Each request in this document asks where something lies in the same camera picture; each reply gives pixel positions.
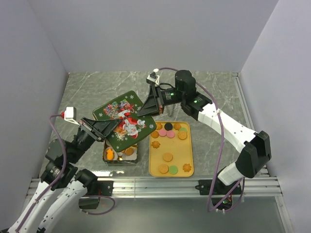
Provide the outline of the gold tin lid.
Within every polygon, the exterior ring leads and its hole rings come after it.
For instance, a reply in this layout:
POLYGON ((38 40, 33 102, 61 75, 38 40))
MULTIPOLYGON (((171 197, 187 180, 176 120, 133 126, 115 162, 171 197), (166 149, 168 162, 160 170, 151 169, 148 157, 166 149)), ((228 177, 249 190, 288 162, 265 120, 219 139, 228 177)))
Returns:
POLYGON ((116 152, 129 148, 156 130, 151 116, 137 115, 142 105, 135 91, 128 91, 93 110, 95 120, 121 121, 106 138, 116 152))

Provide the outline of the orange fish cookie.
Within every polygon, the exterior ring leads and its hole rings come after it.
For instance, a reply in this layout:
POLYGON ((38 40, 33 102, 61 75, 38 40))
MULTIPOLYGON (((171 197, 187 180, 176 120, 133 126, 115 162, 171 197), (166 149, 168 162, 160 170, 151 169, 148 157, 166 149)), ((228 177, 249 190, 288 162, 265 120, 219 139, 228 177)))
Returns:
POLYGON ((109 161, 112 161, 112 160, 114 160, 114 157, 115 157, 114 151, 111 148, 108 148, 106 150, 106 159, 109 161))

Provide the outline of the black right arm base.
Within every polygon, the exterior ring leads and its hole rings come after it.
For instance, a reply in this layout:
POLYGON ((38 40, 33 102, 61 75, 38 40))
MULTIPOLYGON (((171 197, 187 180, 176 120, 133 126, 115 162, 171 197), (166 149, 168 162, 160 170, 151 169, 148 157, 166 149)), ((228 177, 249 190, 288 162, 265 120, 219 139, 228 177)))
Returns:
POLYGON ((212 194, 212 180, 199 180, 195 189, 201 196, 207 195, 207 211, 221 211, 226 213, 235 208, 242 201, 245 178, 240 179, 229 186, 224 185, 218 179, 215 182, 212 194))

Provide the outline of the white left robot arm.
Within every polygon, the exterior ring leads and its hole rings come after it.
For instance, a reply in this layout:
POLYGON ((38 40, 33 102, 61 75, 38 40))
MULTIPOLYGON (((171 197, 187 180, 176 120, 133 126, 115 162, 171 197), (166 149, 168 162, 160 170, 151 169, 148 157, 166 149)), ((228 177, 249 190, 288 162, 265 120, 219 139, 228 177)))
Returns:
POLYGON ((50 233, 68 209, 84 195, 93 195, 98 189, 97 176, 87 170, 78 170, 75 163, 94 142, 103 142, 120 123, 119 119, 91 120, 64 117, 78 125, 71 142, 61 138, 58 131, 56 143, 50 143, 46 165, 35 194, 17 221, 4 233, 50 233))

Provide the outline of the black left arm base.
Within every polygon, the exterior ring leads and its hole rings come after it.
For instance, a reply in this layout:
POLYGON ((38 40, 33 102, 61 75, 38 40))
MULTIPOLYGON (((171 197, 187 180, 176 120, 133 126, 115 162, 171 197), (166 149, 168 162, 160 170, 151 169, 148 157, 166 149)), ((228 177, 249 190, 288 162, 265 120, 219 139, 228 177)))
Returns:
POLYGON ((65 205, 68 204, 71 207, 74 204, 78 204, 80 211, 93 216, 99 216, 109 213, 115 207, 115 200, 111 197, 112 193, 112 181, 105 183, 104 195, 102 194, 102 185, 98 181, 98 177, 87 169, 79 170, 74 177, 74 180, 68 184, 68 190, 65 193, 65 205), (100 198, 107 198, 113 201, 112 207, 102 213, 88 212, 87 209, 91 209, 90 202, 93 200, 100 202, 100 198))

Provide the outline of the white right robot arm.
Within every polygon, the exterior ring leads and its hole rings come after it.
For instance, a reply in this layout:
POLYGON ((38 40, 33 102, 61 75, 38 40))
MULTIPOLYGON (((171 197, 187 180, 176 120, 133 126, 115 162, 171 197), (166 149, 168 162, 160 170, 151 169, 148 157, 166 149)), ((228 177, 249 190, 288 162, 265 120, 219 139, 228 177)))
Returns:
POLYGON ((231 185, 242 178, 253 178, 271 159, 270 137, 265 131, 256 132, 249 129, 223 112, 216 99, 209 93, 197 91, 203 88, 189 70, 176 70, 174 85, 162 88, 159 69, 150 73, 146 82, 149 95, 138 112, 138 116, 158 116, 165 106, 179 103, 188 116, 209 126, 239 152, 237 160, 216 171, 214 175, 215 191, 224 194, 231 185))

